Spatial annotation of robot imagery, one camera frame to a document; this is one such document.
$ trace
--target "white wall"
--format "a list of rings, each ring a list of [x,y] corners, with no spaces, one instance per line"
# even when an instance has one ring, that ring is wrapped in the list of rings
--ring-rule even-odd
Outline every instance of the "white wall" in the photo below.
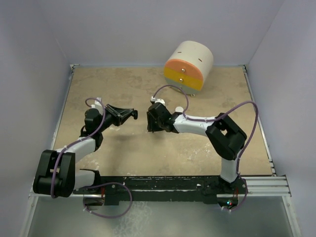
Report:
[[[71,63],[162,65],[195,40],[249,63],[284,0],[39,0]]]
[[[278,175],[286,174],[304,236],[315,236],[316,1],[285,0],[249,64]]]
[[[34,0],[0,0],[0,235],[18,235],[70,67]]]

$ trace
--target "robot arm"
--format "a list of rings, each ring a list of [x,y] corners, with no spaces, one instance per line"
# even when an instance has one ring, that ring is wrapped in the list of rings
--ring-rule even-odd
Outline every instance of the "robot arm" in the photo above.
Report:
[[[212,122],[207,122],[207,120],[216,117],[190,116],[192,119],[204,120],[191,121],[184,117],[181,107],[177,107],[176,112],[171,114],[162,99],[152,98],[151,101],[152,105],[147,111],[148,131],[186,132],[208,137],[215,151],[222,158],[221,178],[228,183],[235,181],[237,178],[238,154],[243,148],[247,136],[229,116]]]
[[[100,184],[100,174],[97,170],[82,169],[75,171],[75,164],[86,155],[96,151],[102,144],[102,132],[110,125],[121,126],[129,117],[137,119],[138,113],[134,109],[120,109],[109,104],[105,106],[105,119],[101,129],[92,137],[85,139],[92,134],[100,125],[103,116],[103,109],[100,104],[95,103],[92,108],[85,112],[84,126],[80,131],[80,142],[67,149],[59,161],[59,171],[56,174],[54,194],[56,197],[68,197],[73,190],[85,186]],[[35,175],[33,190],[38,194],[50,194],[52,182],[52,170],[54,169],[57,157],[63,148],[57,150],[45,150],[42,152],[38,169]]]

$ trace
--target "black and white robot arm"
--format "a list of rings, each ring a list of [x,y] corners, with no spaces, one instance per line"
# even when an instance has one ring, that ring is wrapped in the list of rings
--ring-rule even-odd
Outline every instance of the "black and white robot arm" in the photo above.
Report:
[[[147,130],[157,132],[165,130],[174,133],[192,133],[208,137],[217,154],[222,158],[220,177],[228,183],[236,180],[238,155],[247,139],[244,131],[229,117],[217,121],[216,117],[194,117],[188,120],[183,115],[183,108],[177,107],[170,113],[164,105],[164,100],[151,98],[152,105],[147,111]]]
[[[81,128],[80,142],[69,147],[59,161],[59,171],[54,182],[55,197],[68,197],[73,190],[100,184],[100,174],[97,170],[81,169],[75,170],[75,164],[86,155],[95,152],[102,144],[102,132],[112,124],[120,126],[129,117],[137,119],[138,113],[134,109],[121,109],[109,104],[105,106],[105,118],[101,128],[93,136],[92,134],[102,122],[103,108],[95,102],[85,112],[84,126]],[[38,169],[33,183],[33,191],[38,194],[51,194],[52,170],[54,169],[58,155],[64,148],[57,150],[45,150],[42,152]]]

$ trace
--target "metal frame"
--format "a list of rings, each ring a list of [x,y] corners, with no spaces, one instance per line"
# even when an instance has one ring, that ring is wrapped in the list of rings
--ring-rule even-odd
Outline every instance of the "metal frame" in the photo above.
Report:
[[[244,76],[245,76],[245,79],[247,82],[249,93],[250,93],[251,99],[254,101],[254,97],[252,94],[252,90],[251,90],[248,75],[247,75],[247,68],[245,65],[240,65],[240,66],[243,68],[243,72],[244,72]],[[57,122],[56,129],[55,129],[55,132],[53,135],[51,149],[53,149],[55,141],[56,141],[57,132],[58,132],[59,125],[61,122],[61,118],[62,118],[62,114],[63,114],[64,108],[65,108],[65,104],[67,101],[69,89],[71,86],[71,82],[72,82],[72,79],[74,76],[75,69],[77,67],[80,67],[80,65],[79,64],[71,65],[72,70],[71,70],[71,74],[69,77],[69,85],[68,85],[68,89],[67,89],[67,94],[65,96],[65,100],[64,100],[64,103],[62,106],[60,117],[59,117],[59,120]],[[301,235],[299,224],[298,224],[298,221],[297,221],[297,218],[295,215],[294,206],[293,206],[293,204],[291,202],[291,198],[290,198],[291,193],[290,193],[287,179],[285,176],[277,177],[260,118],[258,118],[258,122],[259,122],[260,130],[261,130],[261,133],[262,133],[262,136],[264,139],[264,143],[266,146],[266,151],[267,151],[267,155],[268,155],[268,159],[269,159],[269,163],[270,163],[273,175],[272,176],[243,176],[243,178],[246,179],[246,181],[247,181],[247,186],[248,186],[248,191],[249,191],[248,196],[249,197],[282,197],[284,207],[285,207],[285,210],[287,213],[287,217],[288,217],[293,235],[295,237],[301,237],[302,235]],[[24,220],[22,230],[21,230],[20,235],[19,235],[20,237],[27,237],[28,236],[29,230],[31,227],[31,223],[32,223],[32,218],[33,218],[35,208],[36,208],[36,205],[38,202],[38,198],[39,197],[46,197],[46,196],[47,195],[35,194],[33,192],[33,190],[31,190],[30,195],[29,195],[28,206],[27,206],[26,218]],[[84,195],[84,197],[97,198],[97,197],[99,197],[99,195]],[[218,197],[219,198],[225,197],[225,195],[218,195]],[[72,194],[69,198],[83,198],[83,195]]]

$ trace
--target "wooden tabletop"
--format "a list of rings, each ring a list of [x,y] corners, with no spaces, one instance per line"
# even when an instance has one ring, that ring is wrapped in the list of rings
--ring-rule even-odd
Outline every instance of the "wooden tabletop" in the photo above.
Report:
[[[78,139],[84,125],[88,97],[101,97],[104,104],[138,110],[138,119],[130,118],[120,127],[103,132],[99,150],[76,164],[76,169],[98,169],[101,175],[218,175],[221,158],[207,137],[147,132],[146,111],[150,97],[165,85],[163,68],[76,68],[58,130],[55,148]],[[173,112],[185,107],[185,97],[165,88],[157,98]],[[250,100],[241,67],[215,67],[202,91],[189,97],[188,115],[211,117]],[[255,113],[253,107],[242,106],[231,118],[249,136]],[[271,175],[271,168],[259,126],[240,161],[242,175]]]

